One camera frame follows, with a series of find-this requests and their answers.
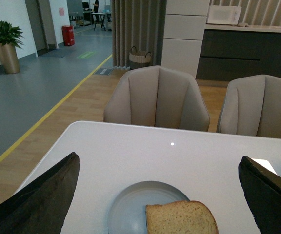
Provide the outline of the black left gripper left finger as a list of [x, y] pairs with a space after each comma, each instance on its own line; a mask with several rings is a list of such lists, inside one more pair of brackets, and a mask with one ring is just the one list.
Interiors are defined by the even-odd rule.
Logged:
[[74, 197], [80, 158], [71, 153], [0, 204], [0, 234], [59, 234]]

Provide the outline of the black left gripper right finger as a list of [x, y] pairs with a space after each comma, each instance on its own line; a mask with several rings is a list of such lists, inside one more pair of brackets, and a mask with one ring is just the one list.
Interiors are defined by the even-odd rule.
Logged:
[[281, 234], [281, 177], [243, 156], [238, 174], [244, 197], [262, 234]]

